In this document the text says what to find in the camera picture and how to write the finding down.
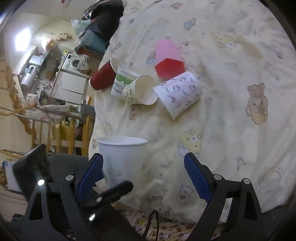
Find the blue gripper pad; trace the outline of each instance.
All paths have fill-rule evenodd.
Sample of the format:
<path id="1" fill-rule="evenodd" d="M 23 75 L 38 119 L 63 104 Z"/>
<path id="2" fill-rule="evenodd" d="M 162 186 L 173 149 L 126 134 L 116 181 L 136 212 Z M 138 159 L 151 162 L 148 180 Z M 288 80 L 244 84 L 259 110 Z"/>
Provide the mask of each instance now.
<path id="1" fill-rule="evenodd" d="M 207 203 L 211 201 L 211 194 L 209 191 L 209 183 L 198 169 L 197 165 L 189 154 L 184 157 L 184 167 L 201 199 L 204 199 Z"/>
<path id="2" fill-rule="evenodd" d="M 75 174 L 76 198 L 79 202 L 88 198 L 95 182 L 101 177 L 103 168 L 103 156 L 99 153 L 95 153 L 89 160 L 86 166 L 78 169 Z"/>

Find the washing machine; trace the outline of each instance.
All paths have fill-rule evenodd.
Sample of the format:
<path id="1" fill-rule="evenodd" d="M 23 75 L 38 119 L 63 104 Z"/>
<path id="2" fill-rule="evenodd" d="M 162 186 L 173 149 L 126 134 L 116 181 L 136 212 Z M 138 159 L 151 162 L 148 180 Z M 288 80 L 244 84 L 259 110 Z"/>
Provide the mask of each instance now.
<path id="1" fill-rule="evenodd" d="M 87 77 L 86 74 L 82 74 L 77 70 L 78 63 L 80 61 L 81 57 L 78 55 L 74 55 L 72 53 L 69 53 L 63 63 L 63 66 L 61 68 L 61 71 L 67 72 L 69 74 L 74 74 L 80 77 Z"/>

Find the bed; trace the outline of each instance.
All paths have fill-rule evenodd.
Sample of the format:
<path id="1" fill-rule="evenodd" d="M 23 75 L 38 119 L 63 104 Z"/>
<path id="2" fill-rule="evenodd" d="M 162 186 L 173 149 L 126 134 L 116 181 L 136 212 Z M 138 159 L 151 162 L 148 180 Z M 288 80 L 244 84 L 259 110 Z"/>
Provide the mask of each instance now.
<path id="1" fill-rule="evenodd" d="M 196 223 L 206 202 L 184 168 L 190 151 L 228 180 L 249 178 L 262 212 L 283 205 L 296 182 L 296 52 L 275 16 L 258 0 L 123 2 L 100 67 L 114 56 L 161 84 L 154 50 L 158 40 L 170 38 L 204 93 L 172 120 L 160 101 L 130 105 L 113 97 L 111 87 L 95 92 L 89 157 L 99 151 L 99 137 L 149 141 L 141 188 L 121 202 L 148 213 L 158 205 L 165 218 Z M 104 189 L 104 181 L 98 185 Z"/>

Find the patterned paper cup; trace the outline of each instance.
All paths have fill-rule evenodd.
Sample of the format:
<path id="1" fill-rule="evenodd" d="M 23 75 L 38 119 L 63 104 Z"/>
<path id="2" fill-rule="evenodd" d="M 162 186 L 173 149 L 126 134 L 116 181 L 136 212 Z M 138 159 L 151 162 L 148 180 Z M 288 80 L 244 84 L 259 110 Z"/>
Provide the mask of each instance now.
<path id="1" fill-rule="evenodd" d="M 154 88 L 173 119 L 195 103 L 202 94 L 197 78 L 189 71 Z"/>
<path id="2" fill-rule="evenodd" d="M 158 99 L 153 90 L 156 85 L 155 79 L 143 74 L 123 89 L 122 96 L 130 104 L 152 105 Z"/>
<path id="3" fill-rule="evenodd" d="M 111 89 L 111 94 L 114 97 L 122 98 L 124 87 L 131 84 L 139 75 L 133 71 L 118 67 L 117 74 Z"/>

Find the red paper cup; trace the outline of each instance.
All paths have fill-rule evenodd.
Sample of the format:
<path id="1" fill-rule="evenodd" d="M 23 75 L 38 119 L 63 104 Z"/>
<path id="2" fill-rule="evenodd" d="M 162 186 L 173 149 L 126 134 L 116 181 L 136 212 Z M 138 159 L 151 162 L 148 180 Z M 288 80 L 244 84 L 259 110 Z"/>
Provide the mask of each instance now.
<path id="1" fill-rule="evenodd" d="M 97 72 L 95 72 L 90 84 L 95 90 L 105 89 L 113 85 L 120 61 L 112 57 L 106 64 L 104 64 Z"/>

